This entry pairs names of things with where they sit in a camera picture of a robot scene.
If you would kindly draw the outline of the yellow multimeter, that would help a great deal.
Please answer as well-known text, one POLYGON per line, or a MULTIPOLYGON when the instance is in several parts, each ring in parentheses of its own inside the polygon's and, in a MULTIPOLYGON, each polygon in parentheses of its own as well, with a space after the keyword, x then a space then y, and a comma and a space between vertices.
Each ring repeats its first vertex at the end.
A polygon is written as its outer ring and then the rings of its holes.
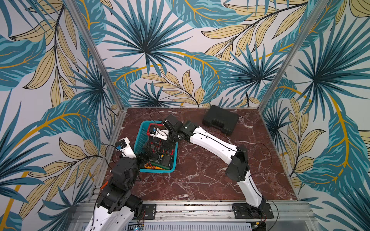
POLYGON ((153 166, 153 165, 151 165, 149 163, 144 164, 144 168, 145 169, 150 169, 150 170, 157 170, 157 167, 156 166, 153 166))

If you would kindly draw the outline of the green multimeter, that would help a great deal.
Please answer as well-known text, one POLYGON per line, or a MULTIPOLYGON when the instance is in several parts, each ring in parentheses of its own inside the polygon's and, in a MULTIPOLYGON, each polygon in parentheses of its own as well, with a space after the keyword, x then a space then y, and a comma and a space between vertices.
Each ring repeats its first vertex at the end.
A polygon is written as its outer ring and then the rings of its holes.
POLYGON ((150 159, 151 165, 157 166, 164 170, 170 170, 173 167, 173 156, 154 153, 150 159))

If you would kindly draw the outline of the red grey multimeter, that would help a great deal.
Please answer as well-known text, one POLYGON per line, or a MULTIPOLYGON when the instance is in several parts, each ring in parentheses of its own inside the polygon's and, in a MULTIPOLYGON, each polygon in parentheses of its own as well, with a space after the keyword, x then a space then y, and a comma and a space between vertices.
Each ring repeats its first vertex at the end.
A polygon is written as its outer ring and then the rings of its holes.
POLYGON ((175 153, 174 149, 170 149, 163 145, 155 144, 153 142, 150 143, 150 147, 151 147, 152 153, 158 154, 160 156, 161 155, 174 156, 174 153, 175 153))

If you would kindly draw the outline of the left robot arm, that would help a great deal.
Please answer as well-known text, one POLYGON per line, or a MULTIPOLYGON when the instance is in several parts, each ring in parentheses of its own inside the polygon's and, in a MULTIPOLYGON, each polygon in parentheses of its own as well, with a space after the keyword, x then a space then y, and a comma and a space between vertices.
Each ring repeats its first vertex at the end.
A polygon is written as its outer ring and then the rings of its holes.
POLYGON ((152 154, 122 157, 112 169, 112 177, 100 191, 87 231, 122 231, 142 211, 143 201, 132 194, 140 166, 150 161, 152 154))

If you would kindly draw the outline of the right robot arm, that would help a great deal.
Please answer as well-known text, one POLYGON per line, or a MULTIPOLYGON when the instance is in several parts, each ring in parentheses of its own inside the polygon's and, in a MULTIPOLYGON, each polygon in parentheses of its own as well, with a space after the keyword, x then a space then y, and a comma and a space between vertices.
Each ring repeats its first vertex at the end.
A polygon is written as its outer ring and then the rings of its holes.
POLYGON ((166 141, 177 143, 187 141, 213 153, 227 164, 225 174, 235 181, 245 196, 246 204, 261 210, 266 203, 258 191, 250 172, 248 151, 244 146, 237 147, 227 143, 204 130, 191 121, 182 123, 175 116, 169 115, 162 122, 169 132, 166 141))

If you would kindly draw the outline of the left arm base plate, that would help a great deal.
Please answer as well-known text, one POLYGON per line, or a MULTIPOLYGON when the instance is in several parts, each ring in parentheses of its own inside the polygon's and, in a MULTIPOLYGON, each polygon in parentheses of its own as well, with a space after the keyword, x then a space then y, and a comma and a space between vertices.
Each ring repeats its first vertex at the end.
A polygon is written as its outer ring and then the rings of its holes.
POLYGON ((137 220, 154 220, 157 213, 157 204, 143 204, 142 209, 137 216, 137 220))

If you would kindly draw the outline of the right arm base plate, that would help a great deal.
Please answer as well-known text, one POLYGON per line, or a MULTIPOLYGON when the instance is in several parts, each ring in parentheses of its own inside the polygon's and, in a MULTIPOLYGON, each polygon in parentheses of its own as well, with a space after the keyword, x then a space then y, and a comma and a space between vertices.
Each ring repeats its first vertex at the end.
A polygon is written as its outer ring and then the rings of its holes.
POLYGON ((232 204, 232 210, 235 219, 271 219, 274 218, 271 206, 268 203, 262 204, 261 207, 255 208, 246 203, 232 204))

